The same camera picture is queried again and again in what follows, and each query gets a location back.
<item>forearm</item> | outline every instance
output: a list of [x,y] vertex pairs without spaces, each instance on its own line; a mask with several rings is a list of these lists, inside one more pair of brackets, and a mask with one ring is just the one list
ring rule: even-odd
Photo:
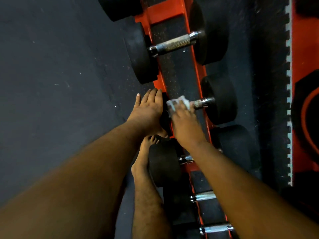
[[0,211],[0,238],[111,236],[120,187],[144,136],[127,122],[88,145]]
[[205,142],[186,149],[242,239],[319,237],[317,224],[211,144]]
[[164,212],[163,202],[147,171],[134,174],[135,210],[133,239],[170,239],[172,232]]

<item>foot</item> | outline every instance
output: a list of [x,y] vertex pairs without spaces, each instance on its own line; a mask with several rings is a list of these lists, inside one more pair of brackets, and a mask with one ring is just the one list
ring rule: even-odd
[[133,176],[136,173],[147,171],[148,152],[149,152],[150,146],[153,144],[157,144],[159,142],[160,141],[155,136],[151,136],[151,137],[147,136],[143,139],[140,151],[138,153],[138,157],[136,158],[136,161],[131,168]]

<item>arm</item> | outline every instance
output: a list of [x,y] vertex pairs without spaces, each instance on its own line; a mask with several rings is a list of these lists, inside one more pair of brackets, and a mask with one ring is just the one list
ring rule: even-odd
[[170,239],[172,231],[165,215],[163,201],[147,171],[148,152],[156,138],[146,137],[135,163],[132,174],[135,184],[135,209],[132,228],[133,239]]
[[175,137],[205,174],[241,239],[319,238],[316,223],[206,141],[193,108],[175,109]]
[[113,237],[122,181],[143,137],[161,132],[162,92],[138,94],[128,121],[0,210],[0,238]]

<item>gym floor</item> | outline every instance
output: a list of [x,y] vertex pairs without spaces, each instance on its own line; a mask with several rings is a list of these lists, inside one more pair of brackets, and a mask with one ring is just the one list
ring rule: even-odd
[[[149,6],[161,1],[146,0]],[[286,4],[229,0],[228,51],[206,66],[208,74],[225,72],[234,83],[239,111],[232,124],[248,129],[260,150],[263,180],[278,191],[290,180]],[[133,21],[111,22],[97,0],[0,0],[0,206],[123,123],[136,94],[153,87],[139,84],[126,54],[123,31]],[[186,33],[181,18],[152,32],[155,43]],[[171,98],[199,98],[189,48],[160,63]],[[116,238],[131,234],[130,173],[126,181]]]

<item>leg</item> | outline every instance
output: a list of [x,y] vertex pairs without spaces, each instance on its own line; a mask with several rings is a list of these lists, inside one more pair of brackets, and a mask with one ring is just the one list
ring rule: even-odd
[[138,157],[132,166],[135,183],[133,239],[172,238],[172,230],[163,209],[162,199],[147,171],[149,148],[158,142],[154,136],[150,139],[145,137]]

